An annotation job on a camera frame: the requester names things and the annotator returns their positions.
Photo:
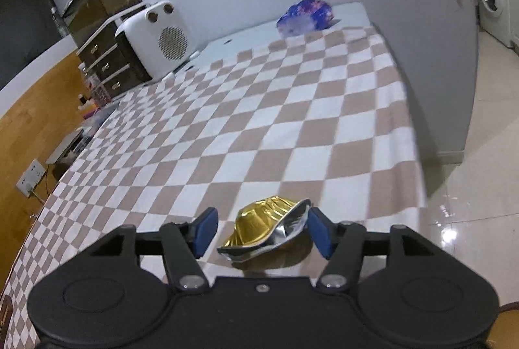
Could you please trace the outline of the black drawer cabinet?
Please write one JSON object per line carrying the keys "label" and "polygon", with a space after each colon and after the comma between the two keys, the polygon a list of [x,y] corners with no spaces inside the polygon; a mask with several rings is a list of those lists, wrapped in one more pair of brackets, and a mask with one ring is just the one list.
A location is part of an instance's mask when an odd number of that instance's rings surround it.
{"label": "black drawer cabinet", "polygon": [[77,51],[87,70],[97,74],[111,100],[151,80],[126,36],[116,34],[125,20],[147,7],[147,4],[139,3],[106,19]]}

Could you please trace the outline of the upright small water bottle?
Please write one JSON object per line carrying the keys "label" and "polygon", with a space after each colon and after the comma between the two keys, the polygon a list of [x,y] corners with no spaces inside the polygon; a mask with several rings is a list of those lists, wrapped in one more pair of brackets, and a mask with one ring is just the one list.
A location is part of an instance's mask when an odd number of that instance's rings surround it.
{"label": "upright small water bottle", "polygon": [[90,98],[99,107],[103,108],[111,102],[111,97],[108,94],[105,86],[99,80],[99,77],[92,70],[87,70],[84,62],[78,65],[81,75],[84,80],[84,85],[90,93]]}

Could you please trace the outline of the blue purple plastic bag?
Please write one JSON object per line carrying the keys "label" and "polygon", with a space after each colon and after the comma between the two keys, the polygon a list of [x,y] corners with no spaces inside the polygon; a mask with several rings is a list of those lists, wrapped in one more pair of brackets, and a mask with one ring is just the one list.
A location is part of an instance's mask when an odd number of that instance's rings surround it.
{"label": "blue purple plastic bag", "polygon": [[289,9],[276,22],[276,29],[283,39],[322,31],[332,25],[332,7],[322,0],[301,0]]}

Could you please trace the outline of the glass fish tank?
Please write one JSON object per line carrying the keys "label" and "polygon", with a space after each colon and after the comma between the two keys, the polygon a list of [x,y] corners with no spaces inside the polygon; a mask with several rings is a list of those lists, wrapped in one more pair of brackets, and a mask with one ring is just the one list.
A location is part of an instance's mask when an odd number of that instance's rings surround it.
{"label": "glass fish tank", "polygon": [[71,0],[64,9],[62,18],[72,39],[78,47],[81,47],[106,19],[139,4],[141,1]]}

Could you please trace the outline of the gold foil wrapper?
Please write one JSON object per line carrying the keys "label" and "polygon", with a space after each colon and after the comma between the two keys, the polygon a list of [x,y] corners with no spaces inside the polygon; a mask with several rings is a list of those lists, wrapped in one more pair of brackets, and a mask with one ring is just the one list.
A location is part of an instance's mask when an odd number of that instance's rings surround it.
{"label": "gold foil wrapper", "polygon": [[311,208],[309,199],[295,201],[279,195],[252,202],[238,211],[231,235],[217,252],[241,264],[276,251],[304,232]]}

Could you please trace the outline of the checkered beige tablecloth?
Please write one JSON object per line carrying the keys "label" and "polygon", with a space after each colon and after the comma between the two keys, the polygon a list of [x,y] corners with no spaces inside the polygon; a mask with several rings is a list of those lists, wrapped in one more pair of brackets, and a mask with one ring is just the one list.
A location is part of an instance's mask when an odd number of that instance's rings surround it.
{"label": "checkered beige tablecloth", "polygon": [[231,276],[218,248],[239,210],[278,195],[333,221],[418,229],[426,203],[404,82],[374,27],[278,40],[128,94],[67,170],[11,269],[8,348],[32,348],[30,290],[122,224],[155,231],[217,209],[200,260]]}

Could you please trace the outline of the white space heater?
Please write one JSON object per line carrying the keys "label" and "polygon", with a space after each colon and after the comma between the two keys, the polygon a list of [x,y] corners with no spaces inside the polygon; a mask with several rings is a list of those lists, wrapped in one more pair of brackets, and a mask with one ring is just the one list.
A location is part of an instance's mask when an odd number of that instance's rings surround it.
{"label": "white space heater", "polygon": [[196,50],[182,16],[170,1],[161,1],[126,19],[115,38],[126,42],[152,81],[178,69]]}

